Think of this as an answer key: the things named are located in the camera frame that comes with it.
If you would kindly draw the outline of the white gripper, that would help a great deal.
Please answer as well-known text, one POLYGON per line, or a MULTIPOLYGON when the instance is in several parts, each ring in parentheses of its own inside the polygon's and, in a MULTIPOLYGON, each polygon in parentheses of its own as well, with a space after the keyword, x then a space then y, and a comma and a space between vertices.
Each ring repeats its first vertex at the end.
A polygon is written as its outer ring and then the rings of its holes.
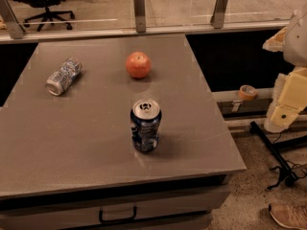
POLYGON ((272 91, 272 103, 264 123, 265 130, 279 133, 288 129, 307 106, 307 4, 294 11, 289 25, 265 41, 262 48, 282 52, 296 67, 288 75, 279 74, 272 91))

